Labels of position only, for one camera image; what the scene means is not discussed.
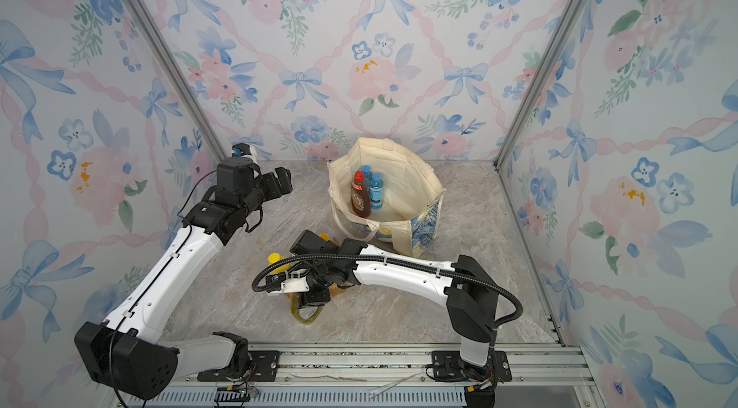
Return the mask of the yellow-green red cap bottle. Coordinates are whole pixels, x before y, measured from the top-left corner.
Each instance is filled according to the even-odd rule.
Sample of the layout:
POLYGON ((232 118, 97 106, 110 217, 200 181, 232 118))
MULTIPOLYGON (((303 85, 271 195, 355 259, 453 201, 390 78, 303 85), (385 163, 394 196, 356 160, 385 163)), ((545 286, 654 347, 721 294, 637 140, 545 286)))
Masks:
POLYGON ((301 295, 291 294, 289 297, 290 313, 294 319, 299 323, 303 323, 303 325, 314 323, 323 310, 323 305, 307 304, 301 295))

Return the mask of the dark red Fairy bottle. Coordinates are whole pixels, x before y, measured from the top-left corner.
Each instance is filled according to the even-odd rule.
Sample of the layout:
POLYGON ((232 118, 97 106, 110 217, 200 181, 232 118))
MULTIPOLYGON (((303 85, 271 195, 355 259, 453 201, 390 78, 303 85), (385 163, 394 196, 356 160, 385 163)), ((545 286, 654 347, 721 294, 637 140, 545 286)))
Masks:
POLYGON ((351 183, 351 206, 354 213, 363 219, 368 219, 371 215, 368 181, 362 171, 355 172, 351 183))

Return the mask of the blue bottle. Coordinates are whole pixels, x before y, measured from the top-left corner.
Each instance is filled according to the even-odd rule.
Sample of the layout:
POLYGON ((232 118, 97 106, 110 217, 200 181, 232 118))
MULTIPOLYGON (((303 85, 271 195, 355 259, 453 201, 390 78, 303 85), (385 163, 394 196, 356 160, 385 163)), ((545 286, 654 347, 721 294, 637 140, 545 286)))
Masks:
POLYGON ((364 166, 363 166, 363 167, 361 168, 361 172, 362 172, 362 174, 363 174, 363 180, 364 180, 364 181, 365 181, 366 183, 370 183, 370 182, 372 181, 372 177, 373 177, 373 173, 372 173, 372 169, 371 169, 371 167, 370 167, 370 166, 368 166, 368 165, 364 165, 364 166))
POLYGON ((382 210, 384 207, 384 181, 380 173, 372 173, 369 190, 372 210, 382 210))

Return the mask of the cream shopping bag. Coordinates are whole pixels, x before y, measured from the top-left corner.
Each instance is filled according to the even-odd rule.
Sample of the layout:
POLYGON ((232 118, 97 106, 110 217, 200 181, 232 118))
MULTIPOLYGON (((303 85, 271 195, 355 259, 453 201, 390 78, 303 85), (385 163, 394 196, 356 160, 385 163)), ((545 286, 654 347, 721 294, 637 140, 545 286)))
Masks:
POLYGON ((432 166, 414 152, 390 139, 359 138, 346 155, 328 164, 328 173, 332 216, 346 237, 381 242, 411 257, 432 244, 445 188, 432 166), (384 183, 382 209, 367 217, 351 206, 352 182, 364 166, 384 183))

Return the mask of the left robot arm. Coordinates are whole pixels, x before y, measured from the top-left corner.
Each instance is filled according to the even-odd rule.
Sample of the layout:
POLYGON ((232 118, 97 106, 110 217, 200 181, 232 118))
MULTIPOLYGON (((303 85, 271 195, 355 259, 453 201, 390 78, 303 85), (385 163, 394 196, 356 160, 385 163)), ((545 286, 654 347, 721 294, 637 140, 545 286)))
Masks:
POLYGON ((165 342, 163 331, 186 291, 233 236, 253 231, 247 220, 265 202, 292 191, 291 173, 265 173, 252 156, 221 162, 215 184, 194 204, 161 259, 138 287, 100 323, 87 321, 74 344, 90 378, 122 400, 153 400, 175 379, 215 371, 232 380, 251 371, 248 341, 228 332, 165 342))

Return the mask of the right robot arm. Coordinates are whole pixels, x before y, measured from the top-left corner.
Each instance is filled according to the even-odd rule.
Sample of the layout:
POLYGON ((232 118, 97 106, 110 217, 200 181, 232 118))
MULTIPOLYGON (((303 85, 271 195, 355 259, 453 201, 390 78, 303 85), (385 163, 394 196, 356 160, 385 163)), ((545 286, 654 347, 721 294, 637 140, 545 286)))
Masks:
POLYGON ((341 244, 305 231, 290 252, 294 261, 277 275, 282 294, 296 294, 301 307, 330 301, 332 286, 378 286, 426 298, 442 306, 460 337, 459 376, 494 377, 493 355, 501 289, 473 258, 425 261, 381 250, 363 240, 341 244))

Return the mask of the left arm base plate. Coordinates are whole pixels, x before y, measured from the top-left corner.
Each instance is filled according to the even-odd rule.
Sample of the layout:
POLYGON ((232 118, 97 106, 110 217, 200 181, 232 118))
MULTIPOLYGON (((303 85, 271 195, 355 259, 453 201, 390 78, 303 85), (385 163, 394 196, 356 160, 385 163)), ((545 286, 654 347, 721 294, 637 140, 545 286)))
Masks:
POLYGON ((234 356, 232 362, 220 370, 198 373, 199 382, 274 382, 280 365, 277 350, 246 350, 234 356))

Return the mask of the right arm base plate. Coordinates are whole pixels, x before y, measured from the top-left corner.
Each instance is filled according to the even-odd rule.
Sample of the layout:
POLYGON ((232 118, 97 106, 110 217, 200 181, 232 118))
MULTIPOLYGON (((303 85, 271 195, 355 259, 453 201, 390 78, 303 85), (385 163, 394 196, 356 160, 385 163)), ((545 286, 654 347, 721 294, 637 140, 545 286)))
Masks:
POLYGON ((490 350, 487 361, 482 366, 465 362, 459 351, 436 350, 430 354, 432 363, 426 367, 426 376, 433 381, 444 383, 503 382, 512 380, 507 354, 501 350, 490 350))

